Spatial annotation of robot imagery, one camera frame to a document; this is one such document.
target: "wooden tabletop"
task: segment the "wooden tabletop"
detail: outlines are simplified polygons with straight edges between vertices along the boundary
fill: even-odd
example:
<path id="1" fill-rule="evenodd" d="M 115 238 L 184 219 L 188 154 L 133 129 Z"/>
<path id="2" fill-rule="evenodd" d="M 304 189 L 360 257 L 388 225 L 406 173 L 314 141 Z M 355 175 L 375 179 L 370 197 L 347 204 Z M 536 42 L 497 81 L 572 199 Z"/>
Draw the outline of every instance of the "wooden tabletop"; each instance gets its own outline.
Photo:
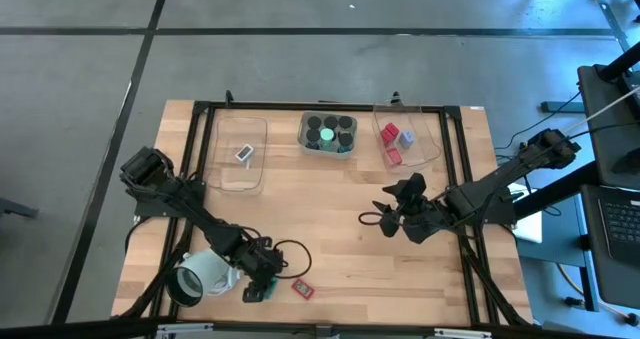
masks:
<path id="1" fill-rule="evenodd" d="M 192 101 L 171 100 L 165 107 L 155 146 L 180 167 L 191 117 Z M 485 112 L 462 107 L 468 153 L 474 178 L 496 167 Z M 377 148 L 369 112 L 349 112 L 358 120 L 357 144 L 348 160 L 303 154 L 296 142 L 301 112 L 279 110 L 216 110 L 214 128 L 225 117 L 259 117 L 268 122 L 263 186 L 259 195 L 225 195 L 208 188 L 205 207 L 216 217 L 251 226 L 274 241 L 303 242 L 313 256 L 313 267 L 303 278 L 316 290 L 307 301 L 291 289 L 292 280 L 280 280 L 272 297 L 245 304 L 243 278 L 221 297 L 205 297 L 192 308 L 181 308 L 179 318 L 239 322 L 290 322 L 388 325 L 469 325 L 466 294 L 455 235 L 440 231 L 423 244 L 410 242 L 402 230 L 395 237 L 382 235 L 377 226 L 363 226 L 359 213 L 372 211 L 372 200 L 393 203 L 382 192 L 408 174 L 390 174 Z M 438 116 L 422 114 L 426 128 L 441 147 Z M 456 172 L 462 169 L 449 122 Z M 196 143 L 200 142 L 201 129 Z M 211 138 L 205 180 L 213 172 L 215 130 Z M 195 168 L 197 154 L 191 167 Z M 433 197 L 448 184 L 444 155 L 421 170 L 427 181 L 425 195 Z M 113 314 L 126 310 L 156 274 L 166 233 L 166 219 L 142 225 L 131 238 Z M 491 274 L 510 303 L 531 320 L 518 253 L 511 234 L 499 226 L 484 230 Z M 191 251 L 207 243 L 194 231 Z M 283 245 L 290 266 L 283 274 L 300 272 L 307 265 L 304 251 Z M 484 294 L 476 278 L 480 314 L 486 321 Z M 168 300 L 163 301 L 166 313 Z"/>

